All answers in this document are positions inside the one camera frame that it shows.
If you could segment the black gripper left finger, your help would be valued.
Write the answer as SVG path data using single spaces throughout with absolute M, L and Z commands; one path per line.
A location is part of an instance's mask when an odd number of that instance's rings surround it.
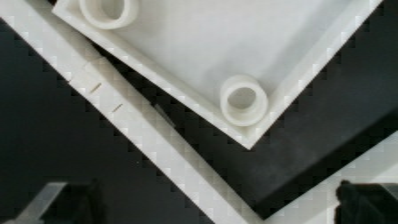
M 11 224 L 107 224 L 100 182 L 49 182 Z

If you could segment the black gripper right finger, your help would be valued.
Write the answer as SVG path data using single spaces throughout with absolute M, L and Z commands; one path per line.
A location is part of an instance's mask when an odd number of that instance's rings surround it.
M 398 224 L 398 183 L 342 181 L 335 224 Z

